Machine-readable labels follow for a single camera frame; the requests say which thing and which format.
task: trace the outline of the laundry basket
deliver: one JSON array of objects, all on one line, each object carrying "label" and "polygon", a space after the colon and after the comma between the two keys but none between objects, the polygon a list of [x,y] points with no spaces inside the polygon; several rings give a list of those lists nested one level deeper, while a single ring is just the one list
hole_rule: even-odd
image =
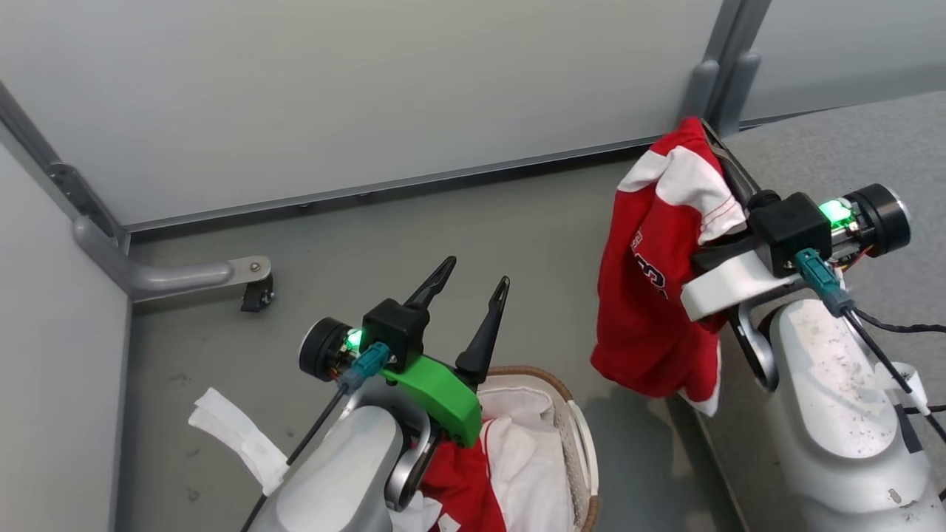
[{"label": "laundry basket", "polygon": [[552,398],[553,424],[562,440],[565,469],[569,476],[575,532],[590,532],[598,519],[598,458],[585,415],[571,392],[548,371],[528,365],[490,368],[480,391],[502,388],[532,388]]}]

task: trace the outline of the gray floor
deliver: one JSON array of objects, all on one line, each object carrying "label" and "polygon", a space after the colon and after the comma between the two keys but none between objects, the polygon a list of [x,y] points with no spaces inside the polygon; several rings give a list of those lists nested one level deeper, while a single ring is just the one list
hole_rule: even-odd
[{"label": "gray floor", "polygon": [[251,315],[239,290],[136,308],[118,530],[238,530],[259,487],[237,457],[187,425],[208,386],[288,453],[333,389],[298,369],[315,321],[358,323],[402,299],[447,255],[459,264],[431,307],[428,354],[452,362],[502,275],[512,288],[494,364],[551,371],[585,411],[601,470],[598,530],[739,530],[692,420],[601,378],[599,259],[611,202],[631,162],[474,186],[132,247],[155,264],[266,255],[278,298]]}]

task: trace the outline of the metal frame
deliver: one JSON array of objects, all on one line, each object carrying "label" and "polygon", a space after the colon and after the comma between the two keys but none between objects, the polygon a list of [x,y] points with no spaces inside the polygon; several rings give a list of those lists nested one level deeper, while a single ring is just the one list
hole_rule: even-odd
[{"label": "metal frame", "polygon": [[[243,310],[260,311],[272,301],[272,265],[266,257],[162,268],[132,261],[127,253],[128,234],[109,213],[102,201],[88,187],[79,171],[60,159],[20,107],[7,87],[0,82],[0,122],[13,139],[36,162],[64,198],[75,207],[73,239],[132,301],[146,301],[210,288],[248,284]],[[55,192],[48,186],[44,190]]]},{"label": "metal frame", "polygon": [[771,4],[772,0],[742,0],[733,18],[707,109],[708,122],[722,136],[739,131],[739,117],[762,63],[762,56],[751,47]]},{"label": "metal frame", "polygon": [[739,131],[739,116],[762,62],[750,48],[771,3],[723,0],[703,61],[693,68],[680,118],[704,118],[723,136]]},{"label": "metal frame", "polygon": [[80,216],[87,216],[109,237],[121,237],[124,230],[115,221],[82,174],[60,159],[53,147],[36,128],[7,87],[0,82],[0,122],[36,161],[40,169],[59,189]]},{"label": "metal frame", "polygon": [[261,256],[173,268],[139,264],[122,253],[112,239],[85,216],[73,220],[72,236],[82,251],[135,302],[262,281],[272,274],[270,260]]}]

